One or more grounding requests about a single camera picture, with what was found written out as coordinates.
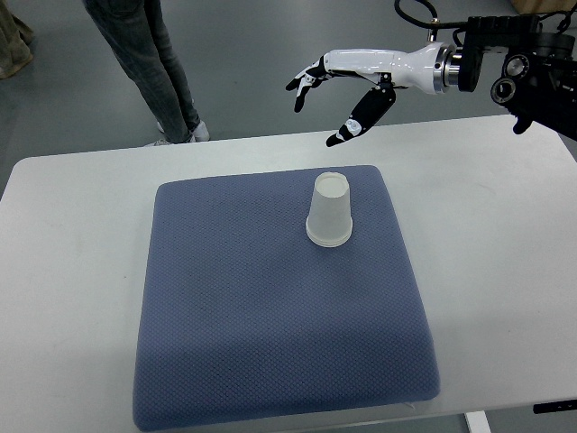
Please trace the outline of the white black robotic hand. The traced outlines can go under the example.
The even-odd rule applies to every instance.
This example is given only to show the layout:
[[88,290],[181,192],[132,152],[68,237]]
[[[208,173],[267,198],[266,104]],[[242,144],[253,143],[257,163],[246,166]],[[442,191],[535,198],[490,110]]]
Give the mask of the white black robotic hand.
[[332,50],[300,71],[286,90],[296,92],[294,111],[298,113],[309,90],[331,78],[362,78],[373,84],[338,131],[327,138],[326,145],[333,147],[366,134],[393,106],[398,88],[418,88],[435,95],[455,87],[460,60],[453,45],[441,42],[430,42],[413,52]]

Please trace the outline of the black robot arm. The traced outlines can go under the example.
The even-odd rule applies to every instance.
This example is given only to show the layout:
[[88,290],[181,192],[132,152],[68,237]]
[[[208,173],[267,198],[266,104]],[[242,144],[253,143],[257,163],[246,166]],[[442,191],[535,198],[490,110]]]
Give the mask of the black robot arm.
[[535,14],[470,17],[463,29],[464,42],[457,50],[457,87],[461,91],[476,88],[486,53],[504,53],[501,74],[492,84],[490,96],[516,117],[513,132],[522,134],[538,123],[576,138],[574,37],[543,32]]

